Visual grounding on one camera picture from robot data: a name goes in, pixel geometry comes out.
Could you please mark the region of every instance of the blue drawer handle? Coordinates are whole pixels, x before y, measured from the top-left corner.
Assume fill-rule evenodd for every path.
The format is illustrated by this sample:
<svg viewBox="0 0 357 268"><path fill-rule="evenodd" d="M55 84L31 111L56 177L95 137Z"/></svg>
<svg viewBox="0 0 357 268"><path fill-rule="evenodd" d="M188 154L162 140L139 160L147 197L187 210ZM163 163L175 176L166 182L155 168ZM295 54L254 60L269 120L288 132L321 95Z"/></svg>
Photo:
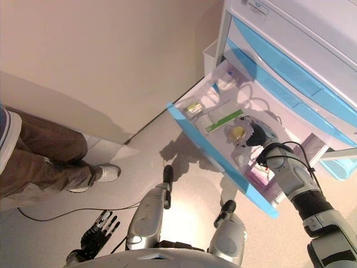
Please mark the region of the blue drawer handle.
<svg viewBox="0 0 357 268"><path fill-rule="evenodd" d="M278 82L274 77L268 74L263 68L256 64L250 57L248 57L241 49L239 49L235 43L230 39L227 39L227 43L230 46L232 52L237 59L244 65L250 76L261 83L267 91L272 93L288 108L295 111L302 118L312 123L327 134L335 137L336 139L350 145L357 147L357 144L345 136L336 127L325 120L321 115L306 105L301 99L294 95L289 89Z"/></svg>
<svg viewBox="0 0 357 268"><path fill-rule="evenodd" d="M357 111L303 67L239 19L233 21L256 53L286 82L327 111L357 127Z"/></svg>

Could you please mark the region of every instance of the open drawer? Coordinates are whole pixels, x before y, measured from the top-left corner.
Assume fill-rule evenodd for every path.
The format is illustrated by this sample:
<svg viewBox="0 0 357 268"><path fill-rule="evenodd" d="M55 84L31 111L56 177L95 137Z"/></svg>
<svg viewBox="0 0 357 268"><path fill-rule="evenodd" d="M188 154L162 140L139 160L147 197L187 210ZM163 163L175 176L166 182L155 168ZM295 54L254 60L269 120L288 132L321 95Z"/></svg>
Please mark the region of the open drawer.
<svg viewBox="0 0 357 268"><path fill-rule="evenodd" d="M247 198L278 217L276 206L284 194L272 174L255 165L261 146L237 151L229 140L229 128L239 117L253 116L269 125L281 142L302 142L312 133L310 124L227 60L167 108L189 139ZM240 157L248 157L248 164ZM251 176L252 170L258 178Z"/></svg>

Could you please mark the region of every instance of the robot leg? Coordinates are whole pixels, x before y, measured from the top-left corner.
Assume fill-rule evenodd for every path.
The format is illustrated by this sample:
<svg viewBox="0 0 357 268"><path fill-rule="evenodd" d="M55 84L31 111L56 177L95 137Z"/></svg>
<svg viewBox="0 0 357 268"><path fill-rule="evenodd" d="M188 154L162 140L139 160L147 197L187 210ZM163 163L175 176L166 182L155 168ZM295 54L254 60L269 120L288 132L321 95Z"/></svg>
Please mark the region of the robot leg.
<svg viewBox="0 0 357 268"><path fill-rule="evenodd" d="M214 222L216 232L208 252L230 261L238 267L243 261L244 241L247 237L243 222L234 214L235 202L227 201Z"/></svg>
<svg viewBox="0 0 357 268"><path fill-rule="evenodd" d="M129 225L126 249L155 247L160 240L163 209L171 206L173 171L170 165L163 170L163 183L156 185L141 200Z"/></svg>

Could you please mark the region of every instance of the drawer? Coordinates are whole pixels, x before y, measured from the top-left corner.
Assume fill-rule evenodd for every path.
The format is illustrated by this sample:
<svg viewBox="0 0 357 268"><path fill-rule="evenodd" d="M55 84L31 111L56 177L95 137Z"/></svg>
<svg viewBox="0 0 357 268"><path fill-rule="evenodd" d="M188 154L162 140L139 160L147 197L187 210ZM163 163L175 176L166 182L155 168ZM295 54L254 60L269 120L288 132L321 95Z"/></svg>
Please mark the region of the drawer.
<svg viewBox="0 0 357 268"><path fill-rule="evenodd" d="M235 17L224 56L305 120L330 147L339 150L357 146L357 112Z"/></svg>
<svg viewBox="0 0 357 268"><path fill-rule="evenodd" d="M194 103L201 107L200 114L196 117L187 113L187 108L192 107ZM251 147L237 152L233 143L228 141L227 129L240 116L250 115L269 125L281 142L303 142L312 133L304 119L227 60L175 105L169 103L167 108L197 148L230 178L248 199L271 217L278 216L276 206L284 195L274 179L262 185L247 175L262 148ZM222 125L215 128L225 112L230 117L221 121ZM206 120L203 118L207 116L214 118L213 127L202 127L202 122ZM250 158L248 165L239 165L237 157L240 154Z"/></svg>

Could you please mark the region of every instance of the green label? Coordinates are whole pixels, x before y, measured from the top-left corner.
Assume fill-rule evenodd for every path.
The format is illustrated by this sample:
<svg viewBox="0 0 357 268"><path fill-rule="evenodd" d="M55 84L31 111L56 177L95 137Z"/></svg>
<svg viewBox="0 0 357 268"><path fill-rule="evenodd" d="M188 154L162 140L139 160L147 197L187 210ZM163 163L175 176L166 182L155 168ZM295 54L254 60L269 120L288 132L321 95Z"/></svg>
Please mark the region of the green label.
<svg viewBox="0 0 357 268"><path fill-rule="evenodd" d="M215 130L216 128L231 121L232 119L235 119L236 117L240 116L241 114L243 114L243 111L241 109L239 109L239 110L235 111L234 113L231 113L231 114L227 115L226 117L223 117L222 119L218 120L217 123L207 127L206 130L209 133L209 132Z"/></svg>

